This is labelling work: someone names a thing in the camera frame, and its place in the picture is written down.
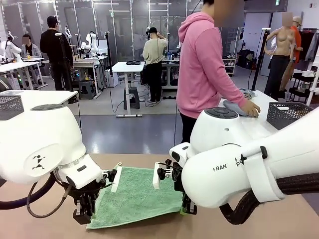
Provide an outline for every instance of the black basket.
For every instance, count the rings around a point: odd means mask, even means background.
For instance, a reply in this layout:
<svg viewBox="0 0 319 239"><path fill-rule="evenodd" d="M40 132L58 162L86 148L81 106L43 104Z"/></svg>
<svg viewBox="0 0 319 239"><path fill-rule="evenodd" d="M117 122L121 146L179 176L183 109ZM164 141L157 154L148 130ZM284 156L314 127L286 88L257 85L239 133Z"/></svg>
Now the black basket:
<svg viewBox="0 0 319 239"><path fill-rule="evenodd" d="M0 96L0 120L11 119L22 112L21 96Z"/></svg>
<svg viewBox="0 0 319 239"><path fill-rule="evenodd" d="M303 103L270 102L267 121L276 129L281 130L312 110L312 108Z"/></svg>

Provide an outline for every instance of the pink hoodie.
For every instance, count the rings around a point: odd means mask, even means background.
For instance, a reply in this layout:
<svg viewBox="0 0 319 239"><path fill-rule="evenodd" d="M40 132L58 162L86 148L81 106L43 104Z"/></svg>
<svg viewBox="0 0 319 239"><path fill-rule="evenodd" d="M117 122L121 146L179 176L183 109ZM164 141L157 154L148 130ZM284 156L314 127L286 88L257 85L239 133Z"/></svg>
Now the pink hoodie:
<svg viewBox="0 0 319 239"><path fill-rule="evenodd" d="M204 110L217 107L221 95L240 107L246 103L222 60L221 34L214 19L198 12L190 15L178 30L182 42L177 90L179 111L198 118Z"/></svg>

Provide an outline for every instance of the green towel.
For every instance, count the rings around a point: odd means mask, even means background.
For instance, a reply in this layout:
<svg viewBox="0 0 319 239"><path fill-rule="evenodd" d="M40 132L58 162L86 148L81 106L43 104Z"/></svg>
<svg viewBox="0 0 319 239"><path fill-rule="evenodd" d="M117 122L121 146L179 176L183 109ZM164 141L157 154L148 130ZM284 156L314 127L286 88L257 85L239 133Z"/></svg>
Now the green towel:
<svg viewBox="0 0 319 239"><path fill-rule="evenodd" d="M101 190L95 205L95 215L86 229L115 227L179 212L182 193L174 190L171 178L153 187L153 170L123 167L116 193L111 187Z"/></svg>

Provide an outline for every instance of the person in orange shirt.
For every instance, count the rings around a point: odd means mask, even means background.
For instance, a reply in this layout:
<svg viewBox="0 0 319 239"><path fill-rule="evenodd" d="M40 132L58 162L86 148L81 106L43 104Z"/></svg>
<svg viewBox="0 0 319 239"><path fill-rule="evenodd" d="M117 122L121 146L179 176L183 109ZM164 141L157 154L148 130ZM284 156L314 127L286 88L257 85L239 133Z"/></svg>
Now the person in orange shirt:
<svg viewBox="0 0 319 239"><path fill-rule="evenodd" d="M299 55L300 52L303 51L301 47L301 35L297 29L297 27L302 25L302 19L299 16L295 16L293 18L293 25L291 29L295 32L295 51L294 51L294 58L289 62L286 71L282 77L280 91L279 91L279 98L285 98L286 85L288 84L290 78L292 77L295 69L295 65L299 62Z"/></svg>

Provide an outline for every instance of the black jacket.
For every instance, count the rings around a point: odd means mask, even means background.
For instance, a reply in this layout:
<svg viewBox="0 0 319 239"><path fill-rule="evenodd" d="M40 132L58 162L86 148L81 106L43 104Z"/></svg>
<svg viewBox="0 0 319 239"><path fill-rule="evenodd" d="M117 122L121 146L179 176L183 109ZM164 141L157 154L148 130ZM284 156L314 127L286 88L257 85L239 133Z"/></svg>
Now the black jacket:
<svg viewBox="0 0 319 239"><path fill-rule="evenodd" d="M48 55L50 63L63 62L63 54L60 39L58 36L55 35L57 32L57 30L49 29L41 34L40 50ZM63 33L62 38L64 41L66 56L69 60L70 65L73 66L72 50L68 40L66 39Z"/></svg>

